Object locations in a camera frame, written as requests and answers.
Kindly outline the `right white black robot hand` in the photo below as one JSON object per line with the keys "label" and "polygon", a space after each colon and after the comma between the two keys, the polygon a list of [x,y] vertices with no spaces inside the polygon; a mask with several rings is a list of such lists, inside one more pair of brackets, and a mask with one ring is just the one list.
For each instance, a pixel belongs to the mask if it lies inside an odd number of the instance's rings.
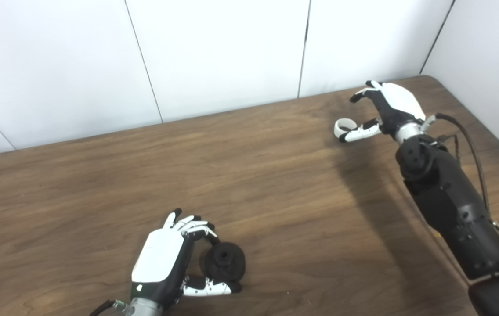
{"label": "right white black robot hand", "polygon": [[333,133],[341,143],[384,134],[402,144],[409,138],[424,134],[422,125],[426,114],[414,94],[406,88],[394,83],[369,80],[366,88],[351,96],[350,102],[356,103],[362,98],[370,99],[379,117],[360,125],[349,118],[336,120]]}

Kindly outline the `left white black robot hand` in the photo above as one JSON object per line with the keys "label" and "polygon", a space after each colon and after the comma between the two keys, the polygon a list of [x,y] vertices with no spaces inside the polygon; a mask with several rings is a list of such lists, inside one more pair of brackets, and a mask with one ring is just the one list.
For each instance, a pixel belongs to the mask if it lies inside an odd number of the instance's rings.
{"label": "left white black robot hand", "polygon": [[238,281],[217,276],[191,277],[187,268],[195,243],[206,239],[219,243],[215,226],[200,216],[180,219],[181,208],[168,214],[163,226],[149,233],[131,274],[131,300],[149,300],[167,309],[184,297],[211,297],[237,294]]}

